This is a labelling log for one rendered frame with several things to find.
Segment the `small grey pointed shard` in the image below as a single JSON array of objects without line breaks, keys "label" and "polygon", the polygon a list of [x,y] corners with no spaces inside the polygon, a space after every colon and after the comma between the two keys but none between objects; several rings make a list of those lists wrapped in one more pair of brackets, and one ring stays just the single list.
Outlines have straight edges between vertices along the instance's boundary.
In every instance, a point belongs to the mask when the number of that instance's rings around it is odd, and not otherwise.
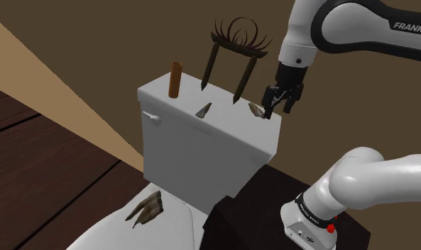
[{"label": "small grey pointed shard", "polygon": [[204,105],[196,114],[195,116],[203,119],[205,117],[205,115],[207,114],[207,112],[209,111],[210,107],[211,107],[212,103],[208,103],[206,105]]}]

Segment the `white toilet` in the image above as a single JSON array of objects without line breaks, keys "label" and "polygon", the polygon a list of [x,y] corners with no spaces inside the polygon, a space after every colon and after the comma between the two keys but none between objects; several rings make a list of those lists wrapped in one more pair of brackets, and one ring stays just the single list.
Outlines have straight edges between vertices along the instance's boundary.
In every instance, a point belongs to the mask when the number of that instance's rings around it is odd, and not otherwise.
[{"label": "white toilet", "polygon": [[[121,209],[90,227],[67,250],[199,250],[203,225],[222,198],[234,197],[276,154],[281,118],[252,114],[248,101],[183,75],[178,98],[163,75],[137,90],[147,186]],[[203,119],[195,114],[212,103]],[[163,209],[133,227],[136,206],[161,191]]]}]

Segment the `brown cardboard tube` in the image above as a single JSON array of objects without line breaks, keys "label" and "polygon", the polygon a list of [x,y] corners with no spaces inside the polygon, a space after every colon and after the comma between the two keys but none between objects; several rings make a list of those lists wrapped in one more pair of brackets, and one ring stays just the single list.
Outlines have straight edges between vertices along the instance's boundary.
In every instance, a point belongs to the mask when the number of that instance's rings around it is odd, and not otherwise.
[{"label": "brown cardboard tube", "polygon": [[181,62],[172,62],[170,68],[170,83],[168,96],[170,98],[178,98],[180,91],[180,80],[182,76],[182,63]]}]

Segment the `small brown-grey pointed shard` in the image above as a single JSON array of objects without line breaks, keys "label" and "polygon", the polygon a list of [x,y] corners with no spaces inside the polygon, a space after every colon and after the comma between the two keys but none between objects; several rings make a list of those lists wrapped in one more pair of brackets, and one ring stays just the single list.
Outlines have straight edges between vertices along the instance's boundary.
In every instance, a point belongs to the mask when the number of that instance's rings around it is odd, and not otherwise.
[{"label": "small brown-grey pointed shard", "polygon": [[249,107],[249,109],[251,110],[251,112],[254,116],[262,118],[262,119],[265,118],[265,114],[264,114],[263,110],[260,107],[258,107],[256,104],[250,102],[248,104],[248,107]]}]

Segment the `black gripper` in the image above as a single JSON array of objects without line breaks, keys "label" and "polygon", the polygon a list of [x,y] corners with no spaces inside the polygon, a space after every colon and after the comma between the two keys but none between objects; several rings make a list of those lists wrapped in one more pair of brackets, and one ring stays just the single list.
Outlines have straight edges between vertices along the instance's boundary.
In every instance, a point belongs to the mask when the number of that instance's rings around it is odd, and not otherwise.
[{"label": "black gripper", "polygon": [[286,114],[291,112],[293,105],[302,96],[303,80],[307,72],[307,67],[293,67],[278,63],[275,74],[276,85],[267,86],[261,100],[264,108],[263,118],[270,119],[273,110],[284,98],[286,100],[283,111]]}]

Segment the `large brown forked shard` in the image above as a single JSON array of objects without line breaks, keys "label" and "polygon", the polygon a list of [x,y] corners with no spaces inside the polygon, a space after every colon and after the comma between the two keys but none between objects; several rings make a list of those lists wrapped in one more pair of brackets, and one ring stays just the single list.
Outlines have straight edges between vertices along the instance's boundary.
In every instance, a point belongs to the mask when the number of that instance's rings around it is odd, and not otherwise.
[{"label": "large brown forked shard", "polygon": [[133,225],[133,227],[135,227],[137,224],[146,224],[150,222],[163,211],[164,209],[161,191],[156,191],[141,201],[127,216],[126,221],[129,221],[139,213],[139,216]]}]

